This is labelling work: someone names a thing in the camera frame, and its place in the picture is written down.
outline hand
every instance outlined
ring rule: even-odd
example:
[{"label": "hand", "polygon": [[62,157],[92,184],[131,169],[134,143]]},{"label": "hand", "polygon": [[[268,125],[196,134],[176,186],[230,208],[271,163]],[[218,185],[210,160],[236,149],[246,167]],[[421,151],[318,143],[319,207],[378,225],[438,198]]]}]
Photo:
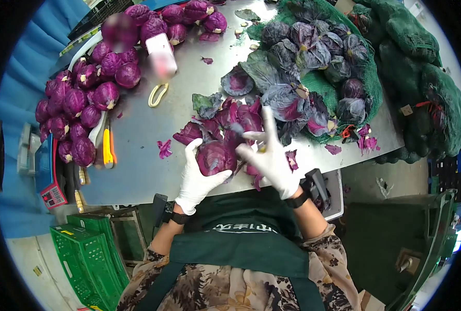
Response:
[{"label": "hand", "polygon": [[212,176],[203,176],[196,162],[196,149],[202,142],[201,138],[197,138],[186,147],[186,165],[182,171],[182,184],[179,196],[175,199],[186,215],[196,213],[196,205],[232,174],[231,170],[227,170]]},{"label": "hand", "polygon": [[284,147],[277,137],[277,126],[270,107],[262,107],[262,117],[265,132],[245,132],[242,137],[264,141],[266,151],[255,153],[250,146],[240,144],[236,152],[271,182],[282,200],[289,199],[298,190],[300,178],[293,176],[291,172]]}]

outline digital scale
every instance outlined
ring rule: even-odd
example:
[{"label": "digital scale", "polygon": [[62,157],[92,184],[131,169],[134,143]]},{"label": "digital scale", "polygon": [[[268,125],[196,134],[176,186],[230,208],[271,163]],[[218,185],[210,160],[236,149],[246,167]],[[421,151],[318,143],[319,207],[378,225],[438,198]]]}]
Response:
[{"label": "digital scale", "polygon": [[50,134],[35,152],[35,189],[48,209],[68,203],[63,194],[63,163],[56,159],[58,141]]}]

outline floor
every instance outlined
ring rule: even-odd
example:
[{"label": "floor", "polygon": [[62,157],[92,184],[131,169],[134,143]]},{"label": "floor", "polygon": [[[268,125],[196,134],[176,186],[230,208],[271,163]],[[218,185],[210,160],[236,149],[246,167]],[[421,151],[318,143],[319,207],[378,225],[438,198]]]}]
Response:
[{"label": "floor", "polygon": [[350,202],[378,202],[384,196],[376,179],[383,179],[381,185],[387,183],[387,198],[427,194],[427,159],[423,158],[414,164],[398,161],[395,164],[376,164],[366,161],[341,169],[345,189],[344,204]]}]

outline smartphone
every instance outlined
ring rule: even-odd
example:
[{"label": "smartphone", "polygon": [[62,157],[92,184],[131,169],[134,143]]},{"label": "smartphone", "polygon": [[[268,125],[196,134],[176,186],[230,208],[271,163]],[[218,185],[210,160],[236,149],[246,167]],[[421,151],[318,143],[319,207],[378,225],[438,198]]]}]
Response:
[{"label": "smartphone", "polygon": [[163,76],[165,73],[175,74],[177,71],[177,62],[175,61],[171,44],[168,42],[165,33],[147,39],[146,48],[154,68],[159,75]]}]

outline knife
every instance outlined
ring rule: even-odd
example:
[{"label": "knife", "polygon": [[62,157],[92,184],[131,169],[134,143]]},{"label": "knife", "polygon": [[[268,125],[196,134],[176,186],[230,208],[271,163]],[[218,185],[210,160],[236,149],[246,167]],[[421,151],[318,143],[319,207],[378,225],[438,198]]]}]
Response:
[{"label": "knife", "polygon": [[110,119],[106,119],[103,132],[103,162],[107,169],[113,168],[113,155],[110,149]]}]

